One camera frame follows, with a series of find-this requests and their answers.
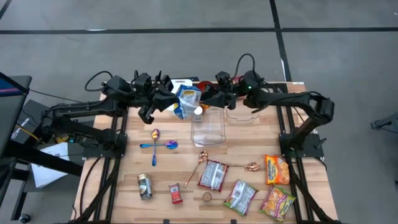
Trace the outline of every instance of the wooden tabletop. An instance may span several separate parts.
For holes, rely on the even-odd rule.
[[[287,83],[290,92],[305,91],[303,83]],[[237,111],[245,110],[241,103],[237,104]],[[286,110],[282,109],[287,124]],[[213,147],[199,148],[191,142],[191,120],[178,119],[169,111],[154,113],[155,121],[151,124],[144,124],[138,117],[138,109],[130,108],[126,133],[128,144],[126,155],[121,159],[121,166],[118,176],[118,185],[113,207],[112,223],[162,223],[163,219],[169,219],[171,223],[230,223],[236,219],[238,223],[277,223],[265,214],[258,213],[262,201],[270,188],[265,184],[266,173],[264,165],[264,154],[280,155],[278,134],[280,133],[277,112],[274,106],[261,111],[258,118],[252,124],[241,126],[225,122],[226,141]],[[306,118],[305,112],[299,113]],[[293,110],[296,125],[301,120]],[[95,128],[108,128],[111,126],[111,118],[97,116]],[[168,140],[178,141],[178,148],[174,150],[165,147],[157,148],[157,165],[152,166],[152,148],[141,149],[142,143],[152,143],[150,134],[153,129],[159,129],[159,142]],[[229,164],[248,164],[258,162],[261,165],[260,171],[250,172],[241,167],[230,167],[226,175],[222,192],[209,190],[197,186],[199,178],[205,169],[202,164],[194,173],[187,188],[182,188],[183,203],[174,205],[171,201],[169,184],[180,183],[183,186],[185,180],[191,174],[198,163],[198,156],[202,150],[209,153],[209,159]],[[75,208],[79,211],[80,190],[84,178],[95,159],[85,162],[78,193],[75,200]],[[101,159],[93,169],[88,179],[83,197],[83,209],[86,208],[93,197],[97,194],[98,186],[103,169]],[[337,219],[335,205],[326,175],[325,167],[317,160],[311,158],[303,159],[305,175],[308,188],[319,206],[330,217]],[[141,173],[149,174],[152,177],[152,189],[154,197],[150,200],[141,200],[137,176]],[[223,201],[227,198],[234,187],[237,179],[241,179],[259,192],[252,201],[247,217],[241,217],[235,211],[225,207]],[[280,185],[290,192],[289,185]],[[211,192],[213,199],[204,202],[202,195]],[[307,219],[304,201],[301,193],[298,199],[303,219]],[[101,218],[104,219],[108,195],[105,195],[101,208]],[[295,223],[294,209],[291,207],[286,214],[285,223]]]

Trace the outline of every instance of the orange snack bag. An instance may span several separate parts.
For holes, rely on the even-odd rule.
[[[279,156],[266,155],[266,184],[288,184],[289,166]]]

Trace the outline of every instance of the gold spoon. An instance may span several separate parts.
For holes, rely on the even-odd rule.
[[[208,153],[207,153],[206,151],[203,151],[203,152],[200,153],[198,164],[197,164],[197,166],[194,168],[194,170],[192,171],[191,175],[188,177],[188,180],[185,181],[184,188],[188,185],[189,180],[192,178],[192,176],[193,176],[193,174],[195,173],[195,171],[197,170],[198,166],[199,166],[202,162],[207,161],[207,157],[208,157]]]
[[[237,165],[237,164],[226,164],[226,165],[230,167],[244,167],[250,171],[257,171],[260,169],[260,165],[257,162],[251,162],[248,165]]]

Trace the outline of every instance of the clear plastic container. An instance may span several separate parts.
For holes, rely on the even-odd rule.
[[[226,122],[235,125],[247,125],[253,123],[259,116],[260,112],[251,113],[255,109],[248,108],[243,105],[245,97],[236,99],[235,110],[226,110]]]
[[[225,141],[224,109],[211,106],[201,116],[193,114],[191,141],[196,147],[223,143]]]

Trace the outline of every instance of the purple spoon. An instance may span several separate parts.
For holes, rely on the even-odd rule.
[[[178,143],[175,141],[169,141],[165,144],[141,144],[140,148],[152,147],[152,146],[166,146],[167,149],[176,149],[178,147]]]

